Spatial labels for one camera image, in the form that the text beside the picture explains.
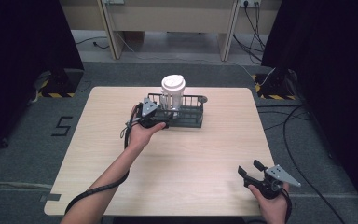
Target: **cup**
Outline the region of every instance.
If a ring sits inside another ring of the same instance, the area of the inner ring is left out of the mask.
[[[167,110],[179,110],[182,105],[183,92],[186,82],[181,75],[170,75],[162,79],[161,106]]]

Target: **wire basket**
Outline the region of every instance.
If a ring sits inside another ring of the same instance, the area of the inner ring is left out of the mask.
[[[157,118],[170,119],[171,127],[200,128],[202,126],[203,104],[208,101],[201,95],[183,95],[179,110],[164,109],[161,105],[162,94],[149,93],[147,97],[158,105]]]

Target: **power socket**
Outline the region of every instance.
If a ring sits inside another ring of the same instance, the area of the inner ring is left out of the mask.
[[[241,0],[240,7],[245,7],[245,1],[248,1],[248,7],[255,7],[257,3],[259,6],[261,4],[261,0]]]

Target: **table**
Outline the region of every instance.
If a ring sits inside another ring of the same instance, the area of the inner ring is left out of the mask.
[[[217,33],[220,57],[226,61],[238,0],[126,0],[123,5],[98,0],[114,59],[124,47],[122,31]]]
[[[48,215],[86,190],[122,152],[134,105],[160,87],[96,87],[92,90],[51,194]],[[262,179],[253,160],[274,165],[253,95],[245,88],[186,88],[204,95],[203,123],[156,133],[131,167],[106,209],[107,216],[258,216],[258,203],[237,170]]]

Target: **wooden tabletop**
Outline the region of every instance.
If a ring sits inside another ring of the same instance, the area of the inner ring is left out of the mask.
[[[134,105],[160,87],[94,88],[77,124],[48,201],[48,215],[63,215],[124,149],[120,132]],[[107,216],[253,216],[258,203],[243,186],[238,166],[262,179],[257,159],[274,165],[251,91],[186,88],[204,95],[201,128],[170,127],[153,135],[118,189]]]

